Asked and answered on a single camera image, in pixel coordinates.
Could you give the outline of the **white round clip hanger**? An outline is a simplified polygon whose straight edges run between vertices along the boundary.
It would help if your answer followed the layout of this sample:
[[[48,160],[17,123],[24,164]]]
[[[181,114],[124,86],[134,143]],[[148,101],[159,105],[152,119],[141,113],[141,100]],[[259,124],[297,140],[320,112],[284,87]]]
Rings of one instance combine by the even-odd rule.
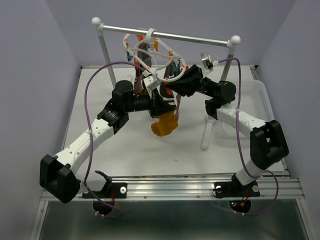
[[[145,69],[148,73],[155,74],[156,76],[158,74],[158,71],[165,69],[168,65],[171,65],[172,62],[180,60],[181,64],[180,64],[180,74],[179,75],[176,75],[175,77],[170,78],[170,79],[168,79],[168,78],[164,79],[163,77],[158,77],[159,80],[164,83],[174,82],[174,81],[180,79],[183,76],[183,74],[185,73],[185,71],[187,70],[186,61],[181,55],[179,55],[171,47],[169,47],[167,44],[165,44],[160,38],[153,36],[155,31],[156,30],[153,28],[150,28],[149,30],[147,30],[145,38],[141,41],[138,41],[138,43],[135,45],[135,47],[129,46],[128,38],[132,34],[126,33],[123,37],[123,40],[122,40],[123,46],[125,48],[125,51],[127,53],[129,53],[129,55],[131,57],[133,57],[133,59],[135,60],[135,63],[139,63],[140,67]],[[158,45],[163,46],[168,51],[168,53],[170,55],[163,55],[159,51],[155,51],[155,49],[154,49],[154,42],[155,41],[158,41]],[[148,45],[148,52],[138,48],[138,46],[142,43],[145,43]],[[148,54],[151,57],[151,62],[154,63],[154,65],[151,67],[146,65],[138,57],[138,51],[142,51],[142,52],[145,52],[146,54]],[[155,57],[161,57],[161,58],[167,59],[168,62],[165,65],[158,67]]]

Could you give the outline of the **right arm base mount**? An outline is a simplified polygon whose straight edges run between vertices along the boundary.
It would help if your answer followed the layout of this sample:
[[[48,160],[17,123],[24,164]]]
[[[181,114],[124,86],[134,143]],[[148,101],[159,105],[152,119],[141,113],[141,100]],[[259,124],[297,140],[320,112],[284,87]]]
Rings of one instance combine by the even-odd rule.
[[[261,195],[256,181],[245,186],[232,181],[215,182],[212,194],[218,199],[242,198],[246,197],[247,194],[249,197],[259,197]]]

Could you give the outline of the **grey sock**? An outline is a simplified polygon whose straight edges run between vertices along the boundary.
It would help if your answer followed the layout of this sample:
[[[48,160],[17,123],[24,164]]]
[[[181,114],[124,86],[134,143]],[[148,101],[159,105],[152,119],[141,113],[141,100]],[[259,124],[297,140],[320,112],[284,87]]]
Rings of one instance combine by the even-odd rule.
[[[173,66],[172,66],[172,65],[168,65],[168,66],[165,68],[163,78],[164,78],[164,79],[171,79],[171,78],[173,78],[173,77],[175,77],[175,73],[174,73],[174,70],[173,70]]]
[[[138,48],[148,52],[148,45],[146,43],[141,43],[138,45]],[[137,56],[149,67],[152,66],[152,58],[143,51],[138,51]]]

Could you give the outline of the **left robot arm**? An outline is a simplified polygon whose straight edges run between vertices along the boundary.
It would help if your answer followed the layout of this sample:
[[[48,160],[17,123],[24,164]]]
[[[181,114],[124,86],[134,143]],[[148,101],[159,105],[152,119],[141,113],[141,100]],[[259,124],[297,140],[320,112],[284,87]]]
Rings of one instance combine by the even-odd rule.
[[[93,155],[104,141],[114,136],[129,120],[129,113],[147,111],[151,117],[174,111],[174,106],[165,102],[157,89],[151,94],[135,94],[128,80],[116,83],[111,99],[90,127],[67,148],[55,156],[45,155],[40,161],[39,184],[62,203],[70,202],[81,188],[76,177],[84,161]]]

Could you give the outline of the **beige striped sock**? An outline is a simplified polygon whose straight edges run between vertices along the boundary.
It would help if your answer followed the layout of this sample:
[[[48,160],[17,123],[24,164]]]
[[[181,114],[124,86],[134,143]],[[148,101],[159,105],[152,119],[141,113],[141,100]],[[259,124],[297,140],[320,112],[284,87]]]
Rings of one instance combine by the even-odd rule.
[[[176,95],[175,118],[177,121],[179,120],[179,109],[180,109],[180,104],[181,104],[181,98],[182,98],[182,96],[180,94]]]

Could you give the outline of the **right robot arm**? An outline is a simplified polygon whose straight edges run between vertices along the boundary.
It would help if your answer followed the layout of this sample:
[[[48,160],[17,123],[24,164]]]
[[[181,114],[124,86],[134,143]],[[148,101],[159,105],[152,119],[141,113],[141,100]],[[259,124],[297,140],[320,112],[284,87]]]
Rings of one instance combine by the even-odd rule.
[[[205,101],[206,113],[217,121],[236,130],[249,139],[250,159],[242,162],[242,169],[234,174],[230,182],[231,192],[242,195],[248,185],[258,179],[270,166],[289,154],[289,148],[281,124],[276,121],[264,121],[234,107],[231,103],[241,99],[241,87],[229,81],[214,82],[205,77],[202,70],[193,65],[184,75],[167,83],[167,88],[190,97],[198,92],[209,96]]]

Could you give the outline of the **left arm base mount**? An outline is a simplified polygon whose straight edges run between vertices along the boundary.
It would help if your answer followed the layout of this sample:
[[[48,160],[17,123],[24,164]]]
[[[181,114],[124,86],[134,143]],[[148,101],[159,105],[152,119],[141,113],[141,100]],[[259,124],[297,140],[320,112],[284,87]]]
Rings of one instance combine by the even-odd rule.
[[[95,170],[93,177],[87,179],[87,184],[94,195],[100,199],[125,199],[128,184],[117,182],[100,170]]]

